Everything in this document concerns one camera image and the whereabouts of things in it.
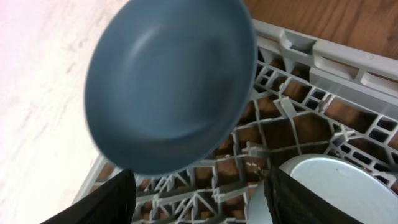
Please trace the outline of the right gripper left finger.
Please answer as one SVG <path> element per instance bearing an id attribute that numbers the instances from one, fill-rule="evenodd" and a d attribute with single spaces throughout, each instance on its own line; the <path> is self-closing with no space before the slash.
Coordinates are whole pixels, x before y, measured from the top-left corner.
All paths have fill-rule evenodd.
<path id="1" fill-rule="evenodd" d="M 135 176 L 124 169 L 43 224 L 131 224 L 135 207 Z"/>

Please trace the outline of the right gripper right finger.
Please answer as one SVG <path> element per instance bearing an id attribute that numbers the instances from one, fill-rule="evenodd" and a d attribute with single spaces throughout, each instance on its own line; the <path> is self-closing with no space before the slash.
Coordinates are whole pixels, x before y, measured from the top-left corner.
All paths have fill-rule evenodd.
<path id="1" fill-rule="evenodd" d="M 360 224 L 332 206 L 278 167 L 264 179 L 264 195 L 273 223 Z"/>

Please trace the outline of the light blue bowl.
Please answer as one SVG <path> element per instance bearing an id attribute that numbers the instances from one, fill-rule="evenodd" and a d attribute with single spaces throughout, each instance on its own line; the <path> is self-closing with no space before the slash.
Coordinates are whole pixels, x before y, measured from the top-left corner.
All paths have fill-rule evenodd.
<path id="1" fill-rule="evenodd" d="M 361 223 L 397 223 L 397 195 L 354 165 L 332 156 L 306 154 L 291 158 L 278 168 Z M 264 180 L 249 201 L 248 223 L 273 223 Z"/>

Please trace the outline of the dark blue plate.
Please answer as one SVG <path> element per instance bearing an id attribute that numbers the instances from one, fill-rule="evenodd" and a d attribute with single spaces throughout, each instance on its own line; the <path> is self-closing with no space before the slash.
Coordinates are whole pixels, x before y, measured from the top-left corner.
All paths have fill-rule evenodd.
<path id="1" fill-rule="evenodd" d="M 129 1 L 91 58 L 91 136 L 122 169 L 149 177 L 184 170 L 237 125 L 256 67 L 256 32 L 242 1 Z"/>

